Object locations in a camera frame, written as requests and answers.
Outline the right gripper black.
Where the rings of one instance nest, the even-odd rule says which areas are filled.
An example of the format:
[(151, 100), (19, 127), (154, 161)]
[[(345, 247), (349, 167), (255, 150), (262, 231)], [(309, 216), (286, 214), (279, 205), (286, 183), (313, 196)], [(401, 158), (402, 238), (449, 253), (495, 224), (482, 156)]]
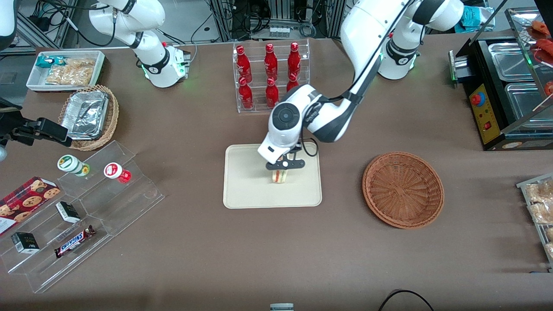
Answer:
[(72, 139), (68, 129), (47, 119), (36, 120), (36, 132), (33, 126), (24, 123), (21, 107), (0, 98), (0, 145), (6, 146), (8, 140), (16, 142), (34, 142), (49, 140), (65, 147), (71, 147)]

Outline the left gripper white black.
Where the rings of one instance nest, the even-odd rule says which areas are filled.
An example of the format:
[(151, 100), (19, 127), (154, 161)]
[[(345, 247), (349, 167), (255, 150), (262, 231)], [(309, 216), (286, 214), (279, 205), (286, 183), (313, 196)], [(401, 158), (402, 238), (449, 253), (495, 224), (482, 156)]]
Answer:
[(304, 168), (305, 160), (298, 158), (300, 150), (302, 150), (300, 143), (282, 145), (268, 133), (257, 148), (257, 153), (266, 161), (265, 169), (275, 175), (275, 170), (285, 170), (287, 174), (291, 169)]

